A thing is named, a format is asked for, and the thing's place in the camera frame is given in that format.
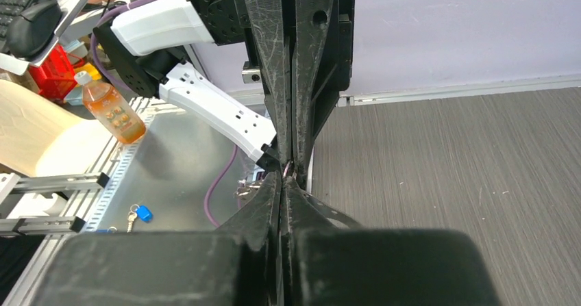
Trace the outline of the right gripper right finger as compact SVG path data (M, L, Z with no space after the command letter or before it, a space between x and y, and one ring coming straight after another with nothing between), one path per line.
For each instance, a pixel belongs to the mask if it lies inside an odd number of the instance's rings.
M498 305L483 257L449 229L337 228L282 186L284 305Z

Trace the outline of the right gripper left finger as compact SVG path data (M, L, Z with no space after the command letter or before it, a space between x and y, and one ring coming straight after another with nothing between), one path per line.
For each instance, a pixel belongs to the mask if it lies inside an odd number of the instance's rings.
M33 305L272 305L282 177L214 231L83 233L47 269Z

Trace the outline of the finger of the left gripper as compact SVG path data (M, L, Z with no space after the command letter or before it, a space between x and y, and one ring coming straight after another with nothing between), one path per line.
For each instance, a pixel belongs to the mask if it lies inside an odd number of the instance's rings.
M355 0L295 0L293 155L307 168L314 141L348 89Z
M285 164L291 159L287 99L291 79L282 0L245 0L245 5L258 49L263 82L272 98L273 109L269 112L277 131L279 160Z

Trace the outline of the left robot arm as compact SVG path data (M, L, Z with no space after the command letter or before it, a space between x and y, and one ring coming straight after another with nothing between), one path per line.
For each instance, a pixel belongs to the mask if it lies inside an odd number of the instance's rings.
M314 141L349 87L355 0L137 0L92 33L142 97L192 110L265 170L306 172ZM207 82L181 47L244 43L264 90L263 118Z

